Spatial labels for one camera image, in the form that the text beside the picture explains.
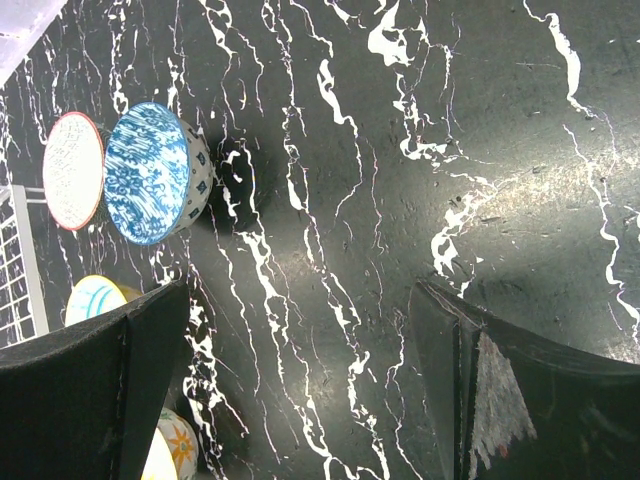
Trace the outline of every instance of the blue rim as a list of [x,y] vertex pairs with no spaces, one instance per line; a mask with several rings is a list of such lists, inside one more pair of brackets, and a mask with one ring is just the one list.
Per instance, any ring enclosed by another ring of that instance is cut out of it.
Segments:
[[[187,202],[187,198],[189,196],[189,191],[191,188],[191,157],[190,157],[190,149],[189,149],[189,142],[187,140],[187,135],[184,131],[184,128],[182,128],[182,123],[180,121],[180,119],[178,118],[178,116],[176,114],[174,114],[171,110],[169,110],[167,107],[165,107],[164,105],[161,105],[159,103],[156,102],[142,102],[142,103],[138,103],[136,105],[134,105],[133,107],[131,107],[129,109],[129,111],[127,111],[127,113],[125,113],[120,120],[118,120],[118,123],[116,124],[116,126],[113,129],[113,133],[111,135],[111,139],[109,142],[109,145],[107,146],[106,149],[106,155],[105,155],[105,176],[106,176],[106,170],[107,170],[107,161],[108,158],[110,156],[110,144],[111,141],[114,139],[114,135],[117,132],[118,126],[121,125],[121,122],[127,117],[127,115],[129,115],[130,112],[132,111],[136,111],[141,109],[141,107],[144,107],[145,105],[153,105],[155,108],[158,108],[159,110],[163,110],[164,112],[168,113],[172,119],[173,119],[173,123],[175,126],[178,127],[179,132],[180,132],[180,136],[181,136],[181,142],[182,145],[184,145],[185,148],[185,153],[186,153],[186,159],[185,159],[185,163],[184,165],[182,165],[183,168],[183,173],[186,173],[186,186],[184,188],[184,191],[182,192],[182,204],[180,206],[179,211],[176,214],[175,219],[173,220],[173,223],[171,224],[170,227],[168,227],[160,236],[155,236],[149,239],[149,241],[139,241],[139,239],[135,239],[132,238],[131,235],[129,234],[130,232],[128,231],[123,231],[120,228],[120,225],[117,224],[116,222],[116,227],[118,227],[118,230],[120,230],[120,233],[123,234],[123,236],[125,236],[127,238],[127,240],[129,240],[130,242],[137,244],[137,245],[154,245],[156,243],[159,243],[161,241],[163,241],[165,238],[167,238],[169,235],[171,235],[171,233],[173,232],[173,230],[176,228],[176,226],[178,225],[178,223],[180,222],[182,215],[184,214],[185,211],[185,207],[186,207],[186,202]],[[107,188],[105,185],[105,197],[107,196]]]

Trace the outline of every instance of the marble countertop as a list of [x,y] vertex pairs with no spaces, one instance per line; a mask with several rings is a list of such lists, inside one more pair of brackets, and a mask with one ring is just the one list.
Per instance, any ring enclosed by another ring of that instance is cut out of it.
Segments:
[[42,187],[67,111],[167,105],[215,152],[211,208],[139,247],[32,206],[51,329],[85,275],[187,277],[215,478],[435,479],[417,278],[640,361],[639,68],[630,0],[70,0],[0,89],[0,180]]

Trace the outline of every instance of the white wire rack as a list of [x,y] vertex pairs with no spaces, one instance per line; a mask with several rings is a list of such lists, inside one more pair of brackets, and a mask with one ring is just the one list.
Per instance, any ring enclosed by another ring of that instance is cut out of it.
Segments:
[[29,223],[27,193],[42,189],[0,187],[0,348],[49,332]]

